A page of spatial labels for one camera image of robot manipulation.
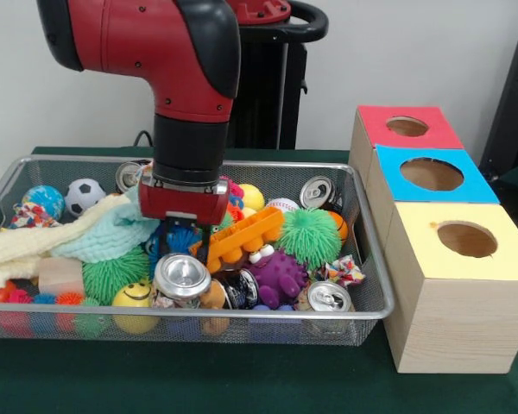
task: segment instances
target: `yellow ball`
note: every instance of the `yellow ball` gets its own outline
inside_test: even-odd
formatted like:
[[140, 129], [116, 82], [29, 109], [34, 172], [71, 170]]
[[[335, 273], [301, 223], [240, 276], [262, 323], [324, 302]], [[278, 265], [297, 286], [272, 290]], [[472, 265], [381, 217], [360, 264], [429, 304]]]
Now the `yellow ball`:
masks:
[[[113, 306], [149, 308], [152, 288], [147, 283], [131, 283], [121, 289], [113, 298]], [[159, 317], [133, 317], [114, 315], [117, 326], [128, 334], [140, 335], [149, 332], [159, 322]]]
[[241, 184], [243, 190], [243, 205], [255, 211], [261, 210], [265, 206], [265, 198], [257, 187], [251, 184]]
[[244, 218], [248, 218], [249, 216], [253, 216], [256, 214], [256, 211], [251, 209], [250, 207], [244, 207], [242, 208], [242, 213]]

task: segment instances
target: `metal mesh basket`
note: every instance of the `metal mesh basket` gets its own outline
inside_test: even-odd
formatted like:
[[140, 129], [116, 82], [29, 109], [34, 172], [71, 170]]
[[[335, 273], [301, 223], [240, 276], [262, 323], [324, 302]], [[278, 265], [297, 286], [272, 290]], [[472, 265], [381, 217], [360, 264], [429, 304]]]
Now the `metal mesh basket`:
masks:
[[[0, 226], [13, 215], [12, 206], [35, 185], [61, 191], [75, 179], [97, 180], [115, 191], [115, 171], [128, 159], [31, 156], [18, 160], [0, 181]], [[366, 279], [350, 287], [356, 311], [344, 314], [303, 311], [162, 310], [151, 308], [83, 307], [44, 304], [0, 304], [0, 337], [99, 339], [171, 342], [288, 343], [358, 346], [377, 320], [394, 306], [393, 292], [376, 239], [361, 180], [344, 165], [226, 161], [222, 174], [236, 182], [253, 183], [266, 199], [299, 200], [301, 187], [312, 177], [330, 178], [341, 194], [350, 237], [342, 254], [353, 254]], [[141, 335], [119, 328], [154, 321]]]

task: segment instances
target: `circular hole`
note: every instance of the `circular hole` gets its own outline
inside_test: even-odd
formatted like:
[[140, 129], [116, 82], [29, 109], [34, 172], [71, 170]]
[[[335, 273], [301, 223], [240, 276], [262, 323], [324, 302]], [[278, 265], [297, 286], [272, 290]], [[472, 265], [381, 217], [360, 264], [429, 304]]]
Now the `circular hole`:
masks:
[[486, 257], [497, 250], [491, 232], [474, 223], [443, 223], [438, 228], [439, 239], [453, 252], [463, 256]]
[[401, 165], [406, 180], [432, 191], [452, 191], [464, 183], [464, 176], [453, 164], [432, 158], [415, 158]]
[[420, 119], [411, 116], [394, 116], [388, 119], [386, 125], [396, 134], [403, 136], [423, 136], [429, 130]]

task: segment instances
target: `purple rubber toy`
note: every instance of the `purple rubber toy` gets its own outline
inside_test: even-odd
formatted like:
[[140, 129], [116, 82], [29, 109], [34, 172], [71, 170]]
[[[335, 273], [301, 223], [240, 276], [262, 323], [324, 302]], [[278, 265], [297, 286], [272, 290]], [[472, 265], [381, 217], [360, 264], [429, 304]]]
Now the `purple rubber toy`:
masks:
[[250, 262], [246, 267], [257, 280], [259, 298], [270, 309], [291, 304], [306, 285], [306, 268], [283, 250], [263, 246], [260, 252], [250, 255]]

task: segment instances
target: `wooden cube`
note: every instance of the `wooden cube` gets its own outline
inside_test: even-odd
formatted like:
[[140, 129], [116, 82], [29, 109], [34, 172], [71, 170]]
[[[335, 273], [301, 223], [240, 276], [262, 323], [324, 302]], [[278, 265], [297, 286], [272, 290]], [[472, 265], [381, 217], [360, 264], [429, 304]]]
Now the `wooden cube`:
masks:
[[385, 248], [400, 373], [506, 373], [518, 351], [518, 229], [497, 204], [395, 203]]
[[491, 203], [499, 200], [462, 149], [376, 146], [366, 194], [385, 247], [394, 201]]
[[38, 289], [59, 296], [62, 293], [85, 294], [83, 264], [77, 259], [47, 257], [39, 263]]
[[376, 145], [409, 148], [459, 148], [463, 145], [439, 108], [359, 106], [351, 137], [350, 166], [364, 187]]

